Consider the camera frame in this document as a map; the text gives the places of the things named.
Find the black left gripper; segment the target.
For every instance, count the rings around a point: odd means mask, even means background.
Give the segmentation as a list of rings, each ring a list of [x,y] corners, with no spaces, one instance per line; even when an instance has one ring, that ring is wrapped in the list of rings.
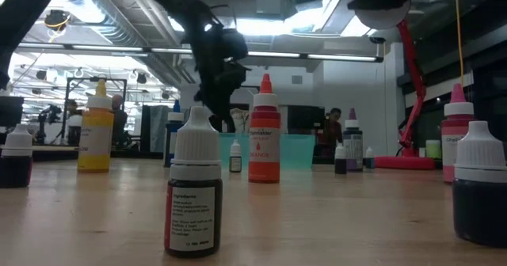
[[[195,60],[195,71],[200,76],[200,88],[194,96],[212,111],[209,122],[222,132],[223,122],[227,133],[235,133],[231,116],[231,95],[246,80],[248,69],[239,61],[248,55],[244,36],[236,28],[228,28],[204,6],[196,17],[189,33],[189,44]],[[225,114],[223,120],[215,114]]]

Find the orange food coloring bottle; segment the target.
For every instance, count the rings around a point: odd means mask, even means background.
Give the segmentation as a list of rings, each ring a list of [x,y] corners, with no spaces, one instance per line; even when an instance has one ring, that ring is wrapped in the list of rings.
[[[250,113],[248,179],[254,183],[280,181],[281,119],[278,97],[269,74],[264,74]]]

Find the blue food coloring bottle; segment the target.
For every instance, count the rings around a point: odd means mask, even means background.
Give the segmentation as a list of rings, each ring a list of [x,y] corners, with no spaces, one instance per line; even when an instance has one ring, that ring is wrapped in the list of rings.
[[[169,168],[174,158],[177,131],[184,125],[185,114],[181,111],[180,101],[176,100],[173,110],[168,113],[166,122],[166,139],[164,153],[164,167]]]

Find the yellow food coloring bottle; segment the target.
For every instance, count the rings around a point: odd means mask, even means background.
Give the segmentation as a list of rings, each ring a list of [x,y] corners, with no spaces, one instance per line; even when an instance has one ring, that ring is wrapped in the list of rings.
[[[112,99],[107,97],[105,80],[100,79],[95,94],[88,97],[82,113],[78,148],[79,173],[107,173],[110,166],[114,116]]]

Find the purple food coloring bottle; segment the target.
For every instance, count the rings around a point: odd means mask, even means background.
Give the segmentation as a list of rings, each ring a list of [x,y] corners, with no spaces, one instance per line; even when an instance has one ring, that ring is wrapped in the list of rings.
[[[363,132],[356,117],[355,108],[349,110],[349,118],[345,121],[343,131],[347,171],[361,172],[363,170]]]

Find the pink food coloring bottle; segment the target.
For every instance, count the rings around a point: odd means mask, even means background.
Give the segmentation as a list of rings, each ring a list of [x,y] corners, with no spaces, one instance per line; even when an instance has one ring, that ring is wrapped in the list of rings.
[[[457,143],[468,133],[469,122],[475,119],[474,105],[466,100],[459,83],[453,86],[451,100],[444,106],[444,117],[440,126],[443,181],[451,184],[455,177]]]

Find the black cabinet with grey cover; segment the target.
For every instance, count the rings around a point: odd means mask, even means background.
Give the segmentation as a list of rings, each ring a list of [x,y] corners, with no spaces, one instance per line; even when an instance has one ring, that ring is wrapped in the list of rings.
[[[165,105],[142,107],[140,151],[163,153],[165,149],[166,122],[172,109]]]

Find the teal translucent plastic tray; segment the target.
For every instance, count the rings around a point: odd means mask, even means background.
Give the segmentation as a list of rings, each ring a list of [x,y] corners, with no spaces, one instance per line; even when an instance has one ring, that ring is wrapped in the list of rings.
[[[250,139],[247,134],[219,134],[222,166],[228,169],[232,143],[237,140],[242,152],[242,170],[248,169]],[[312,135],[288,135],[280,137],[280,167],[286,169],[310,169],[313,161],[315,139]]]

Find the black monitor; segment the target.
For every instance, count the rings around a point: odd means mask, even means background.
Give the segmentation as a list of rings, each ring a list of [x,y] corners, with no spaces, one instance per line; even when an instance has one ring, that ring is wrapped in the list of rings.
[[[287,128],[289,134],[310,135],[324,128],[325,109],[318,106],[289,105]]]
[[[15,127],[21,122],[23,97],[0,96],[0,127]]]

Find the person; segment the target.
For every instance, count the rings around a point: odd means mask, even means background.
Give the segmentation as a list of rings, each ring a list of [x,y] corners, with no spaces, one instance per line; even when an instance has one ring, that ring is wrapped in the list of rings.
[[[121,146],[127,141],[124,127],[127,123],[128,115],[121,109],[123,98],[119,94],[112,97],[112,114],[113,114],[113,129],[112,129],[112,144],[114,146]]]
[[[326,115],[323,132],[318,135],[318,142],[315,146],[317,157],[333,157],[336,145],[343,143],[340,118],[341,110],[339,108],[332,108]]]

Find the long ceiling light bar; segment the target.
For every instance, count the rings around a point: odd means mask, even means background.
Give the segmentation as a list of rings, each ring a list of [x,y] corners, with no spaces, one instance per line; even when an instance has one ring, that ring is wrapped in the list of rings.
[[[117,52],[127,54],[176,54],[191,55],[189,48],[173,48],[173,47],[122,47],[110,45],[84,45],[84,44],[50,44],[50,43],[34,43],[21,42],[17,49],[32,50],[69,50],[69,51],[100,51],[100,52]],[[258,58],[276,58],[276,59],[309,59],[309,60],[329,60],[329,61],[345,61],[359,63],[380,63],[383,57],[366,56],[366,55],[341,55],[341,54],[307,54],[295,52],[276,52],[276,51],[249,51],[248,57]]]

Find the black ceiling-mounted device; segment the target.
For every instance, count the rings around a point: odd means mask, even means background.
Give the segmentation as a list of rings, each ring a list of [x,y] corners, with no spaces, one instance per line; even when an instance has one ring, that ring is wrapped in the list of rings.
[[[70,20],[71,15],[67,11],[51,9],[44,18],[44,25],[54,32],[63,32]]]

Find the red desk lamp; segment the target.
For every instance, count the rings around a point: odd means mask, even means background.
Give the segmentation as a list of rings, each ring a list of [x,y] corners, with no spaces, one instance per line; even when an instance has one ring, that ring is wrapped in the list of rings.
[[[426,87],[423,73],[417,64],[417,56],[414,42],[408,28],[406,15],[410,10],[410,1],[403,3],[394,9],[355,9],[359,20],[370,29],[384,30],[396,27],[401,36],[403,51],[409,67],[410,77],[416,92],[416,101],[412,107],[406,124],[401,130],[401,138],[398,141],[401,146],[399,156],[376,156],[375,167],[384,169],[415,169],[431,170],[435,168],[432,158],[421,158],[413,146],[413,124],[421,113],[421,108],[426,96]]]

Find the green cup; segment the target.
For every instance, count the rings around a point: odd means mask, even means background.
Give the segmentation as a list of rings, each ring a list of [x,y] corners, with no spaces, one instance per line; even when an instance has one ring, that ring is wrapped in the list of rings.
[[[425,141],[425,155],[427,158],[441,159],[440,140],[430,139]]]

